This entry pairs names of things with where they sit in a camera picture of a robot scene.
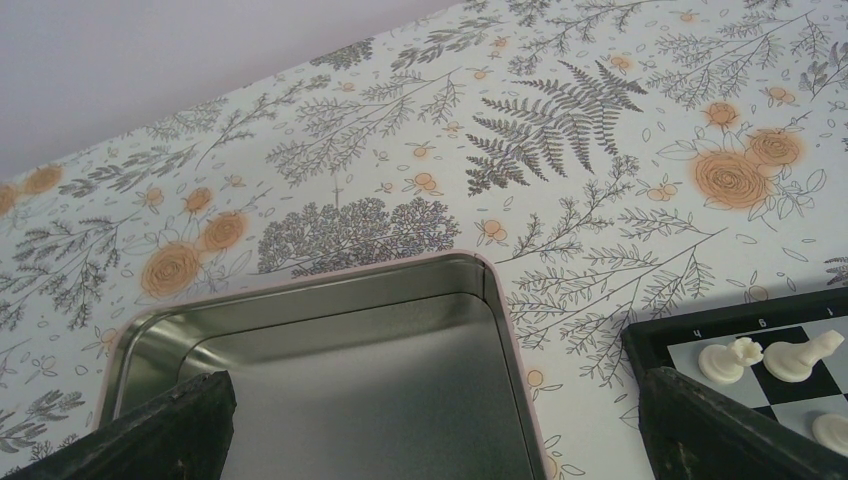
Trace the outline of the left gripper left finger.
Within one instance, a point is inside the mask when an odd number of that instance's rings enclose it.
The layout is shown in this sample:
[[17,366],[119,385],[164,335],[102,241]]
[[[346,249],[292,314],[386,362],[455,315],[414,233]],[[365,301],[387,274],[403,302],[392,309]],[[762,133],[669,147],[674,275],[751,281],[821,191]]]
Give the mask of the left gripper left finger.
[[237,401],[230,374],[203,373],[9,479],[219,479]]

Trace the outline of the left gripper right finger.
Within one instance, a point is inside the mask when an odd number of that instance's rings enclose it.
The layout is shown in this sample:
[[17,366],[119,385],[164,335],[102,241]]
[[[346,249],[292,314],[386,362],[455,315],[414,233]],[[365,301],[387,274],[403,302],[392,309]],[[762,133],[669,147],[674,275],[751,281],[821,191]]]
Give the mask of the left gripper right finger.
[[657,479],[845,479],[847,457],[669,367],[640,383],[639,430]]

